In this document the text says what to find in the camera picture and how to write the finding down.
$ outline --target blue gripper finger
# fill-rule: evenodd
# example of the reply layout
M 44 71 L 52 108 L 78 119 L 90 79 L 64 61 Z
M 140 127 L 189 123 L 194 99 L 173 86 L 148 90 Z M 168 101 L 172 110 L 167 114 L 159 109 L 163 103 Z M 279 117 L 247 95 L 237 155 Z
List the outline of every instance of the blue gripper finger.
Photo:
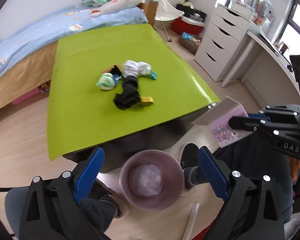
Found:
M 75 181 L 73 197 L 77 203 L 88 196 L 104 161 L 105 152 L 102 148 L 98 148 Z
M 208 178 L 215 195 L 226 202 L 229 198 L 228 181 L 208 151 L 205 147 L 200 148 L 198 154 L 200 166 Z

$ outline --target metal bolt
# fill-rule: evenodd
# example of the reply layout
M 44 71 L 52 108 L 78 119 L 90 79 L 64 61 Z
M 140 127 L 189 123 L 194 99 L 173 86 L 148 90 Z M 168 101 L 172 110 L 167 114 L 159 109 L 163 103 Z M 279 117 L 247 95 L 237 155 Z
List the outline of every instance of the metal bolt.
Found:
M 39 180 L 40 180 L 40 177 L 39 176 L 35 176 L 32 181 L 34 183 L 37 183 Z
M 264 175 L 264 176 L 263 176 L 263 179 L 264 179 L 265 181 L 270 181 L 270 180 L 271 180 L 271 178 L 270 178 L 268 175 Z
M 232 175 L 236 178 L 240 177 L 241 176 L 241 173 L 238 172 L 238 171 L 232 171 Z
M 68 177 L 70 177 L 70 175 L 71 175 L 70 171 L 65 171 L 64 173 L 62 173 L 62 177 L 64 177 L 64 178 L 68 178 Z

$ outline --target drawer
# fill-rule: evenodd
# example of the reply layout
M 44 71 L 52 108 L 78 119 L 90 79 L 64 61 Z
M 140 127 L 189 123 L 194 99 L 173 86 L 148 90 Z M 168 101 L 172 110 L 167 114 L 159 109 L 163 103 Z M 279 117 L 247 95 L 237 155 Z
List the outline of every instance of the drawer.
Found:
M 245 31 L 249 25 L 249 21 L 247 19 L 243 18 L 234 11 L 231 11 L 229 8 L 218 5 L 214 13 L 239 27 L 241 30 Z
M 201 42 L 201 48 L 207 52 L 213 59 L 220 64 L 221 67 L 225 67 L 230 58 L 230 54 L 227 53 L 219 44 L 212 41 L 208 36 L 204 36 Z
M 203 49 L 198 48 L 194 60 L 199 63 L 214 81 L 216 81 L 222 71 L 222 67 L 215 59 L 208 55 Z
M 233 38 L 229 33 L 222 30 L 220 27 L 209 24 L 208 29 L 205 32 L 211 40 L 219 44 L 223 49 L 225 49 L 230 55 L 232 55 L 237 48 L 238 41 Z
M 223 19 L 222 17 L 213 14 L 211 23 L 214 25 L 220 27 L 222 30 L 226 31 L 228 34 L 230 34 L 232 37 L 234 37 L 236 40 L 240 41 L 244 36 L 244 31 L 241 30 L 239 27 L 235 26 L 233 23 L 229 22 L 226 19 Z

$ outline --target green table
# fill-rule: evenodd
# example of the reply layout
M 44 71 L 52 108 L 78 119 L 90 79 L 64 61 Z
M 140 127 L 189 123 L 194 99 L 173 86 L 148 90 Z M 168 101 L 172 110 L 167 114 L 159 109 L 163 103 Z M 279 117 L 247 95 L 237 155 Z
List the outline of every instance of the green table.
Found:
M 119 85 L 95 86 L 100 72 L 126 60 L 149 63 L 157 80 L 139 78 L 141 96 L 154 105 L 119 110 Z M 51 160 L 176 119 L 219 101 L 203 79 L 148 25 L 121 25 L 61 39 L 53 69 L 48 110 Z

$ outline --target drawer handle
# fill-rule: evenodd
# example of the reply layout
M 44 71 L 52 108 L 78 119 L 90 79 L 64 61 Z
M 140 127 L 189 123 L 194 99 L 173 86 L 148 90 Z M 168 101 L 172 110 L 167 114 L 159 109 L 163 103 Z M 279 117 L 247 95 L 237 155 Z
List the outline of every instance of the drawer handle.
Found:
M 226 31 L 222 30 L 221 28 L 219 28 L 219 30 L 220 30 L 221 32 L 223 32 L 225 35 L 231 36 L 230 34 L 228 34 Z
M 234 16 L 239 16 L 240 17 L 240 15 L 239 14 L 236 14 L 235 12 L 233 12 L 233 11 L 230 11 L 229 9 L 226 9 L 230 14 L 232 14 L 232 15 L 234 15 Z
M 213 43 L 215 44 L 215 46 L 219 47 L 220 49 L 224 49 L 219 44 L 217 44 L 215 41 L 213 41 Z
M 231 23 L 231 22 L 229 22 L 229 21 L 227 21 L 226 19 L 223 19 L 228 25 L 231 25 L 231 26 L 234 26 L 234 24 L 233 23 Z
M 213 61 L 216 62 L 216 60 L 213 57 L 211 57 L 207 52 L 205 52 L 205 53 L 209 56 L 210 59 L 212 59 Z

